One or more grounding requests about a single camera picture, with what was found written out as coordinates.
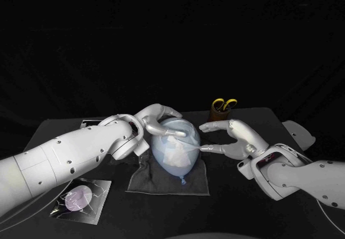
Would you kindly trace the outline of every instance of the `balloon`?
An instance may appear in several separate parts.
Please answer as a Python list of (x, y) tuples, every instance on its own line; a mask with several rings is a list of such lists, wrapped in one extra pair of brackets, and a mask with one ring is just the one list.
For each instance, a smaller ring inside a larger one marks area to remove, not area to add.
[(199, 154), (199, 134), (191, 122), (180, 118), (170, 118), (162, 121), (163, 126), (183, 130), (186, 137), (160, 136), (152, 137), (153, 156), (163, 169), (173, 176), (180, 177), (189, 173)]

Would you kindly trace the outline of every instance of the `table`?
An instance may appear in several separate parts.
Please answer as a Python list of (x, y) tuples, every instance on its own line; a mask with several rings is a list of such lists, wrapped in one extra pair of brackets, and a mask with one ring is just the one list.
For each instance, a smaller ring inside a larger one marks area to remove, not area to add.
[[(208, 113), (209, 111), (182, 114), (198, 127), (206, 122)], [(228, 118), (242, 120), (270, 145), (283, 143), (303, 153), (268, 108), (235, 109)], [(76, 130), (82, 120), (85, 119), (43, 121), (25, 150)], [(235, 142), (224, 130), (209, 133), (199, 131), (199, 135), (202, 144)], [(1, 232), (0, 238), (16, 239), (26, 235), (36, 239), (163, 239), (199, 232), (225, 232), (263, 239), (342, 238), (344, 235), (328, 221), (315, 198), (306, 192), (299, 190), (283, 200), (274, 201), (255, 181), (247, 180), (238, 172), (237, 160), (221, 154), (205, 154), (211, 196), (126, 193), (130, 177), (137, 170), (136, 164), (104, 163), (81, 176), (113, 181), (98, 225), (49, 218), (52, 202), (27, 221)], [(26, 213), (42, 208), (65, 185), (49, 191)]]

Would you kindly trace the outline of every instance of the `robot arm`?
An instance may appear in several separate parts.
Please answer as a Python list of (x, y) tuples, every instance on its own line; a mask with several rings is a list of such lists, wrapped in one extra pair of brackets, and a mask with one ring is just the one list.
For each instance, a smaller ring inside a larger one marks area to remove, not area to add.
[(154, 134), (185, 137), (183, 132), (159, 125), (163, 115), (182, 117), (170, 107), (154, 104), (134, 116), (111, 116), (98, 125), (61, 135), (27, 152), (0, 160), (0, 217), (29, 199), (92, 170), (107, 154), (115, 160), (131, 152), (141, 155), (149, 149), (144, 128)]
[(204, 145), (201, 151), (241, 160), (238, 171), (247, 179), (255, 179), (270, 198), (277, 201), (302, 189), (328, 206), (345, 209), (344, 162), (312, 162), (284, 144), (268, 146), (253, 128), (235, 119), (205, 123), (199, 129), (224, 129), (238, 140), (229, 145)]

